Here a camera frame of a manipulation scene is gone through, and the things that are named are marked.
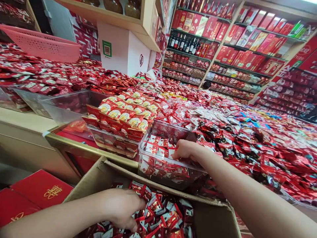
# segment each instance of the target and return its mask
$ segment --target green qr code sign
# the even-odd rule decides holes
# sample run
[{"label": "green qr code sign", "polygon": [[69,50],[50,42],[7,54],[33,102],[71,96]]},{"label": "green qr code sign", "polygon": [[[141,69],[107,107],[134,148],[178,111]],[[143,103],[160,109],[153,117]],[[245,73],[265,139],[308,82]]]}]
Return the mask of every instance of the green qr code sign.
[{"label": "green qr code sign", "polygon": [[108,41],[102,41],[103,54],[108,57],[112,57],[111,43]]}]

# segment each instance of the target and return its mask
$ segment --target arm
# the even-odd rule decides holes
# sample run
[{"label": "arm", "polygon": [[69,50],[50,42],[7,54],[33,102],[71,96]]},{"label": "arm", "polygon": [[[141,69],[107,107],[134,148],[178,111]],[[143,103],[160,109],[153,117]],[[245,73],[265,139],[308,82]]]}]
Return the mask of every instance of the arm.
[{"label": "arm", "polygon": [[145,201],[132,190],[108,189],[75,201],[59,204],[0,229],[0,237],[74,237],[98,222],[109,220],[135,232],[132,214],[145,208]]},{"label": "arm", "polygon": [[317,224],[207,148],[179,140],[174,158],[197,160],[255,237],[316,237]]}]

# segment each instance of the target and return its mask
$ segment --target qr code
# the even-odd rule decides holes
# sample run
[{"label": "qr code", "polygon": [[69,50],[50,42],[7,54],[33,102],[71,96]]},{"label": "qr code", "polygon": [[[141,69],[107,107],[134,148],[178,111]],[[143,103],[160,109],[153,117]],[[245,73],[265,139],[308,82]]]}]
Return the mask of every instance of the qr code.
[{"label": "qr code", "polygon": [[105,55],[111,55],[110,54],[110,47],[109,46],[104,46],[105,48]]}]

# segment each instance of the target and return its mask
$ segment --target pink plastic basket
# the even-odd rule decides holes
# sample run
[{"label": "pink plastic basket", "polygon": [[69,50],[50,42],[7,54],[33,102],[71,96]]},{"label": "pink plastic basket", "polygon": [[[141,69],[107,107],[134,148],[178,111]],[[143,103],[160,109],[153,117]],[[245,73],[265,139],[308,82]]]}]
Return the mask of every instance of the pink plastic basket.
[{"label": "pink plastic basket", "polygon": [[0,24],[0,29],[30,55],[59,62],[79,59],[81,46],[75,42],[15,26]]}]

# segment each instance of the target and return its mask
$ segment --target gold chinese character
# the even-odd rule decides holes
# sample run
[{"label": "gold chinese character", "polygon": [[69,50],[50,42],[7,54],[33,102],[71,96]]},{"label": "gold chinese character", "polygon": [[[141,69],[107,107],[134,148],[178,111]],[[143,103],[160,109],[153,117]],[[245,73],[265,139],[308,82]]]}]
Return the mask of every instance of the gold chinese character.
[{"label": "gold chinese character", "polygon": [[14,221],[16,221],[16,220],[19,220],[19,219],[21,219],[23,216],[24,216],[24,212],[21,212],[21,213],[19,213],[18,215],[16,215],[15,217],[12,217],[12,218],[11,218],[11,222],[14,222]]},{"label": "gold chinese character", "polygon": [[44,193],[44,197],[47,197],[47,199],[51,199],[58,195],[59,192],[61,192],[62,189],[58,186],[53,186],[51,189],[48,189],[46,193]]}]

